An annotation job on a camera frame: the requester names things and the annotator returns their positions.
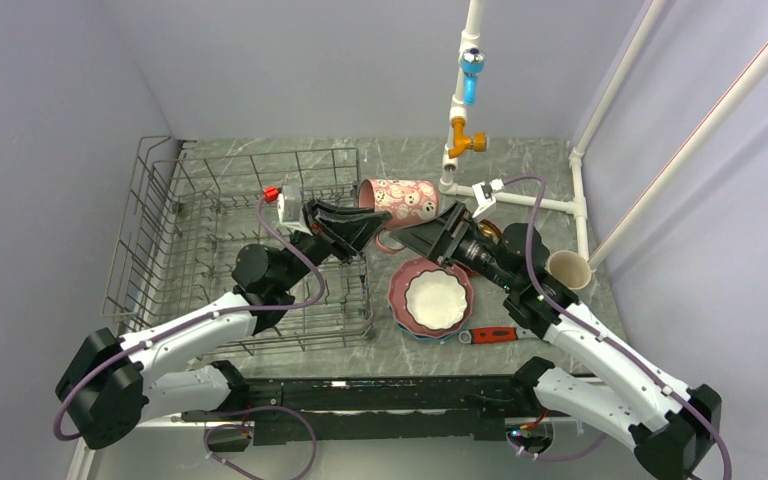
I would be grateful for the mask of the pink ghost pattern mug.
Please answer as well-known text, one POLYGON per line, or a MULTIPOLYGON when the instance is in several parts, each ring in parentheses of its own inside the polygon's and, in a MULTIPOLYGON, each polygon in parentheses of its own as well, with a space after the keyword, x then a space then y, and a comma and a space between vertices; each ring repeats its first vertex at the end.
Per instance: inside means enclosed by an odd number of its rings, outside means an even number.
POLYGON ((391 218, 383 231, 393 231, 435 218, 440 198, 429 181, 366 179, 359 187, 358 206, 389 213, 391 218))

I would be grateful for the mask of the white scalloped bowl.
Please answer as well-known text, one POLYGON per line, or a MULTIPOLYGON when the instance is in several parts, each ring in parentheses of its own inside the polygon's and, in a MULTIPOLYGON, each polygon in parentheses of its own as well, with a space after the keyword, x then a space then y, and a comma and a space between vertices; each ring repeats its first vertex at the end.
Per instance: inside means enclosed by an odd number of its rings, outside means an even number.
POLYGON ((418 325, 447 330, 460 323, 469 306, 468 290, 460 279, 444 270, 425 271, 408 284, 406 310, 418 325))

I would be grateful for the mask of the pink polka dot plate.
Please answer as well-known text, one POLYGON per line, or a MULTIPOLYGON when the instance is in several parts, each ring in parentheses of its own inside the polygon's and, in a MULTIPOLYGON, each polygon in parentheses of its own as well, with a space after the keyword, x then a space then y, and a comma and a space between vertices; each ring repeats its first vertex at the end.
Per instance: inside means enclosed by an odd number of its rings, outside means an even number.
POLYGON ((416 258, 413 260, 405 261, 392 275, 387 296, 387 302, 390 310, 393 310, 398 315, 399 319, 409 327, 416 326, 418 324, 410 318, 410 315, 406 310, 405 294, 408 284, 413 278, 422 272, 433 270, 444 270, 456 275, 460 279, 460 282, 468 290, 469 306, 466 313, 470 312, 472 316, 474 290, 465 271, 457 266, 441 267, 424 258, 416 258))

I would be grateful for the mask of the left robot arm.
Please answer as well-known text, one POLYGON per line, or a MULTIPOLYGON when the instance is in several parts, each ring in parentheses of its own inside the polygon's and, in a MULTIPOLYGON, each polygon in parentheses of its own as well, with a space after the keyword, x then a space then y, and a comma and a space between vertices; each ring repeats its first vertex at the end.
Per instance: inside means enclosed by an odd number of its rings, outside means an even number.
POLYGON ((217 362, 184 372, 189 360, 275 327, 289 311, 307 308, 328 291, 320 265, 349 263, 384 230, 391 216, 373 207, 303 204, 303 228, 283 236, 255 213, 275 246, 252 243, 237 253, 233 288, 205 306, 158 326, 121 336, 102 328, 88 335, 59 380, 52 431, 59 441, 110 446, 138 424, 180 411, 213 411, 224 420, 247 406, 243 376, 217 362))

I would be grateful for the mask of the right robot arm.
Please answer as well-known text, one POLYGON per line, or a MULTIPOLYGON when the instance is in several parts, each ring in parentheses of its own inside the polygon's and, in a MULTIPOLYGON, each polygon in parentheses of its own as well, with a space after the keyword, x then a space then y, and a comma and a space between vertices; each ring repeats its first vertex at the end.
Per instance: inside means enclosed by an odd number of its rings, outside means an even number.
POLYGON ((461 203, 394 238, 440 266, 463 266, 507 294, 519 326, 580 361, 603 382, 580 385, 551 361, 534 357, 511 378, 517 411, 563 412, 625 445, 656 479, 690 479, 719 434, 722 398, 693 387, 645 359, 616 336, 580 297, 545 267, 547 249, 532 223, 508 225, 494 242, 461 203))

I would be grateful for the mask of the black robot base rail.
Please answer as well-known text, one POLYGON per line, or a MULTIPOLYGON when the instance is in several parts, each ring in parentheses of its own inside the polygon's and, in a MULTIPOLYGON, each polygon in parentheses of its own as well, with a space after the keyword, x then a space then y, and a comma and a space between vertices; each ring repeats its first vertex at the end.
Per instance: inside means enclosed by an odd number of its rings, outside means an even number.
POLYGON ((543 409, 508 374, 426 377, 250 379, 245 399, 217 412, 190 410, 186 423, 240 422, 257 446, 306 440, 468 437, 502 441, 509 426, 543 409))

